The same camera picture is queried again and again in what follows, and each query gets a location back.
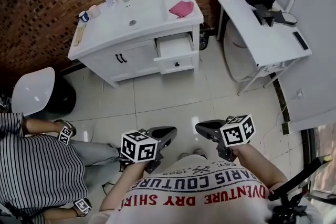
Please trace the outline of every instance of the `pink towel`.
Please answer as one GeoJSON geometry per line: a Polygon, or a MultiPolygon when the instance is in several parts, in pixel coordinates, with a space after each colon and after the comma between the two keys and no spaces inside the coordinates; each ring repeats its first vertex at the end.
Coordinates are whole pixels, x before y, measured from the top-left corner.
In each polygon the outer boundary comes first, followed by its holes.
{"type": "Polygon", "coordinates": [[[172,14],[177,15],[179,18],[183,18],[187,15],[189,15],[194,9],[194,3],[189,1],[189,2],[184,2],[180,1],[178,2],[174,7],[172,7],[169,11],[172,14]]]}

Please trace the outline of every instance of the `white sink cabinet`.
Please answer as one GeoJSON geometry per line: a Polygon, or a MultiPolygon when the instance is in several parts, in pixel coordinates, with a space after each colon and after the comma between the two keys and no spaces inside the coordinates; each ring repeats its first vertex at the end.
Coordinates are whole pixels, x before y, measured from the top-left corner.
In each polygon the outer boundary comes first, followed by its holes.
{"type": "Polygon", "coordinates": [[[68,58],[79,59],[110,85],[117,87],[118,81],[157,72],[198,68],[203,15],[195,0],[116,0],[113,7],[106,3],[98,7],[101,15],[87,22],[78,46],[73,45],[76,30],[68,58]],[[194,2],[187,17],[169,12],[179,1],[194,2]]]}

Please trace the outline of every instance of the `trash can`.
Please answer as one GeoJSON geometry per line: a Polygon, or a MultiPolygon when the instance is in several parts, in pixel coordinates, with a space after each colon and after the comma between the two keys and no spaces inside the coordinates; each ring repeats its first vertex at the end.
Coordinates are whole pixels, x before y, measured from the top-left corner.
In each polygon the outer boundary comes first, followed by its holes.
{"type": "Polygon", "coordinates": [[[12,95],[12,111],[28,116],[45,110],[49,113],[69,114],[76,104],[74,88],[48,67],[23,75],[12,95]]]}
{"type": "Polygon", "coordinates": [[[210,26],[206,23],[202,23],[199,25],[199,43],[200,43],[200,50],[204,50],[208,46],[209,42],[209,34],[210,34],[210,26]]]}

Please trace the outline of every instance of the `white t-shirt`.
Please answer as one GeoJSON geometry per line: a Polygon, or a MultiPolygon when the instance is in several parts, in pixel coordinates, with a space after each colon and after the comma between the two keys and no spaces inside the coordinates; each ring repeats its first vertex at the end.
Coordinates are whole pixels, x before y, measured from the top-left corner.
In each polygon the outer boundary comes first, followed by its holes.
{"type": "MultiPolygon", "coordinates": [[[[249,170],[234,163],[191,155],[161,174],[136,182],[118,209],[99,212],[90,224],[267,223],[280,201],[249,170]]],[[[322,223],[306,199],[308,216],[297,223],[322,223]]]]}

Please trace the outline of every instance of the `table leg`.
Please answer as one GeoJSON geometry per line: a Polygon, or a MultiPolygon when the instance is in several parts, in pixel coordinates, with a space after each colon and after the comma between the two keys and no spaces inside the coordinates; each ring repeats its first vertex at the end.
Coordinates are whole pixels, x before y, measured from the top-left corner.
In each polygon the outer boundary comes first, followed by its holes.
{"type": "Polygon", "coordinates": [[[260,67],[248,83],[238,92],[238,95],[241,95],[259,77],[260,73],[263,72],[264,69],[265,67],[260,67]]]}
{"type": "Polygon", "coordinates": [[[219,16],[219,25],[218,25],[218,34],[217,34],[217,41],[221,38],[221,32],[222,32],[222,22],[223,22],[223,14],[224,14],[224,9],[221,6],[220,7],[221,15],[219,16]]]}
{"type": "Polygon", "coordinates": [[[198,59],[196,61],[196,63],[194,64],[194,70],[198,70],[198,63],[199,63],[199,56],[200,56],[200,53],[199,53],[199,43],[200,43],[200,25],[193,25],[193,32],[192,32],[192,35],[193,35],[193,43],[194,43],[194,50],[198,50],[198,59]]]}
{"type": "Polygon", "coordinates": [[[264,85],[264,88],[270,86],[270,84],[275,81],[277,78],[279,78],[283,73],[285,73],[292,65],[294,65],[294,63],[296,63],[296,61],[299,60],[298,59],[294,59],[287,68],[285,68],[283,71],[279,72],[274,78],[272,78],[267,84],[264,85]]]}

